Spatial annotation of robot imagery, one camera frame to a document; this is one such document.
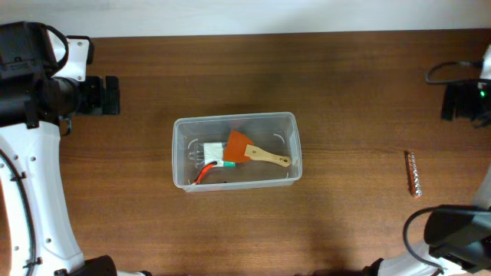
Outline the clear plastic container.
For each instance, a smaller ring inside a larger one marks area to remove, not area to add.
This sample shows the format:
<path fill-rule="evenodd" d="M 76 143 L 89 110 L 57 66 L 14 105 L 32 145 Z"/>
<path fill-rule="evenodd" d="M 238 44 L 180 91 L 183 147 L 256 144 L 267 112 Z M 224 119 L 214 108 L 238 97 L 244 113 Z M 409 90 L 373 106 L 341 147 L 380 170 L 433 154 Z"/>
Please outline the clear plastic container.
<path fill-rule="evenodd" d="M 246 135 L 255 146 L 292 161 L 288 167 L 264 161 L 236 163 L 211 169 L 198 185 L 191 182 L 199 171 L 188 159 L 188 145 L 227 143 L 232 130 Z M 249 113 L 178 119 L 173 126 L 172 164 L 174 185 L 186 192 L 208 192 L 290 186 L 302 177 L 302 148 L 293 113 Z"/>

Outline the red-handled pliers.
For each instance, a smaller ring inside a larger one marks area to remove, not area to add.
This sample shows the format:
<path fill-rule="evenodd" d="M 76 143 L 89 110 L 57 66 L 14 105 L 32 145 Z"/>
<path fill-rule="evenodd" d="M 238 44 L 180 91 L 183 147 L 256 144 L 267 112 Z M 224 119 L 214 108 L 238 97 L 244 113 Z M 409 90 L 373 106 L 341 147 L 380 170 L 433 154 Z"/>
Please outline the red-handled pliers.
<path fill-rule="evenodd" d="M 218 161 L 212 161 L 210 163 L 207 163 L 200 171 L 199 171 L 199 174 L 198 176 L 191 182 L 192 185 L 198 185 L 200 184 L 204 178 L 206 177 L 206 175 L 208 174 L 208 172 L 213 169 L 213 168 L 216 168 L 216 167 L 224 167 L 225 166 L 225 163 L 222 162 L 222 163 L 219 163 Z"/>

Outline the orange scraper with wooden handle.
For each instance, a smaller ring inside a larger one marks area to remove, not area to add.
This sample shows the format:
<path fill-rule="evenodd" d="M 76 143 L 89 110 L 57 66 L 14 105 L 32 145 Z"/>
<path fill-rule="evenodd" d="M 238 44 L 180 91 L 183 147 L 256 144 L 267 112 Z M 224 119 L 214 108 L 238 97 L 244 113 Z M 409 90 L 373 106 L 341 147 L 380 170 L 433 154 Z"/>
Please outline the orange scraper with wooden handle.
<path fill-rule="evenodd" d="M 244 134 L 232 130 L 223 153 L 223 160 L 232 163 L 246 163 L 248 161 L 264 161 L 282 167 L 288 167 L 292 161 L 287 156 L 280 156 L 267 152 L 257 146 Z"/>

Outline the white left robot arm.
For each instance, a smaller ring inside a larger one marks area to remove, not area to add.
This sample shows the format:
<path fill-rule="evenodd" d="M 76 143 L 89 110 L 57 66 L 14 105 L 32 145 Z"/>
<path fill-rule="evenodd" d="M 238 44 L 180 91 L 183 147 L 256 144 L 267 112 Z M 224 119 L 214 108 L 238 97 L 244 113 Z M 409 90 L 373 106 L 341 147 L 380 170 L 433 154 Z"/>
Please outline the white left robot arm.
<path fill-rule="evenodd" d="M 89 76 L 94 45 L 38 22 L 1 27 L 1 189 L 13 275 L 116 275 L 111 257 L 86 259 L 61 180 L 61 123 L 117 115 L 115 76 Z"/>

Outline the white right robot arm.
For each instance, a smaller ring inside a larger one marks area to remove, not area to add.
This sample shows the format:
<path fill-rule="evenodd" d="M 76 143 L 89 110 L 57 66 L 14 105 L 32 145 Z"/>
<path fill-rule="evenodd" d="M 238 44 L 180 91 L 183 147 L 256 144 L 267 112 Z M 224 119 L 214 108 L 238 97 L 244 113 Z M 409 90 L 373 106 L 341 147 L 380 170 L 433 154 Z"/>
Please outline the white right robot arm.
<path fill-rule="evenodd" d="M 490 125 L 490 81 L 447 83 L 441 118 L 465 117 Z M 363 275 L 458 275 L 490 270 L 490 174 L 471 205 L 439 205 L 421 209 L 404 223 L 406 251 L 379 259 Z"/>

